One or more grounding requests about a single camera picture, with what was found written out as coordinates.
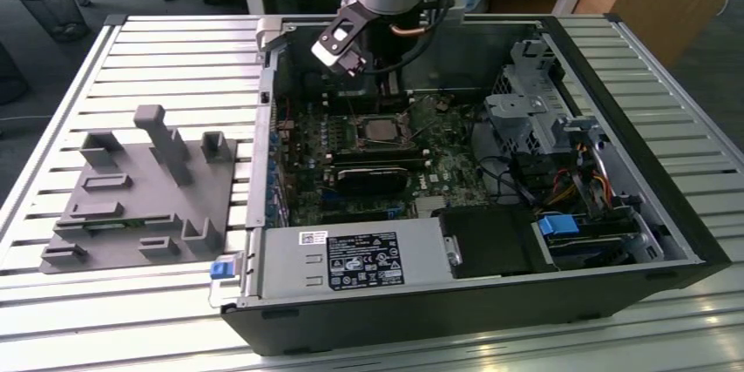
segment warning label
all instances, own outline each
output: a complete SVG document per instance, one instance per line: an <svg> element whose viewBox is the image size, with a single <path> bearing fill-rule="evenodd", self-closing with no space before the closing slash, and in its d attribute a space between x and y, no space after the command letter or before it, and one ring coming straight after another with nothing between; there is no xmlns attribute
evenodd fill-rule
<svg viewBox="0 0 744 372"><path fill-rule="evenodd" d="M328 237L326 246L328 285L334 291L406 283L395 233Z"/></svg>

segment slotted metal workbench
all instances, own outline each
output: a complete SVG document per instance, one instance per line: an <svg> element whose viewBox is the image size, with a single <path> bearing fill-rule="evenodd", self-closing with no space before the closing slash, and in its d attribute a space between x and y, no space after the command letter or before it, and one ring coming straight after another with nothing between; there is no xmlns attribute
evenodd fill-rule
<svg viewBox="0 0 744 372"><path fill-rule="evenodd" d="M744 367L744 158L623 24L603 17L562 22L734 259L730 269L599 321L275 358L251 352L210 306L210 263L39 273L84 165L84 132L111 128L122 142L146 141L132 124L142 104L168 109L167 124L184 139L223 130L240 141L228 251L244 246L258 19L130 17L102 31L0 213L0 370Z"/></svg>

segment copper pipe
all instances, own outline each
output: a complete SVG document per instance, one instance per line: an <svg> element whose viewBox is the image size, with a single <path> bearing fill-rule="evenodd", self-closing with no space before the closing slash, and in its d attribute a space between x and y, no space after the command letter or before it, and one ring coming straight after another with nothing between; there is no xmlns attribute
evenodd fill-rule
<svg viewBox="0 0 744 372"><path fill-rule="evenodd" d="M399 28L398 25L392 24L391 31L399 37L419 37L427 32L427 29L424 27L419 27L419 28L414 28L412 30L404 30L403 28Z"/></svg>

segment barcode sticker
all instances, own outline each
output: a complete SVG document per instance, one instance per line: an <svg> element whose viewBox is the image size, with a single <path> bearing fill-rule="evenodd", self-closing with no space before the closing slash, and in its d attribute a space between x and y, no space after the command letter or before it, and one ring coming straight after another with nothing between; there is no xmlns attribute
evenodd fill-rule
<svg viewBox="0 0 744 372"><path fill-rule="evenodd" d="M328 238L327 231L302 231L300 232L300 246L310 244L326 244Z"/></svg>

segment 3d printed holder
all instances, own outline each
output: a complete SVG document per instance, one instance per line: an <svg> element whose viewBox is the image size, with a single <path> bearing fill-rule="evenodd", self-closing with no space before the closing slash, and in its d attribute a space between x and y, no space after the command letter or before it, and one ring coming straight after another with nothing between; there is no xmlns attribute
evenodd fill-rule
<svg viewBox="0 0 744 372"><path fill-rule="evenodd" d="M87 165L42 254L43 273L214 260L223 253L238 144L222 132L184 141L164 117L160 105L135 112L152 145L123 145L111 131L87 134Z"/></svg>

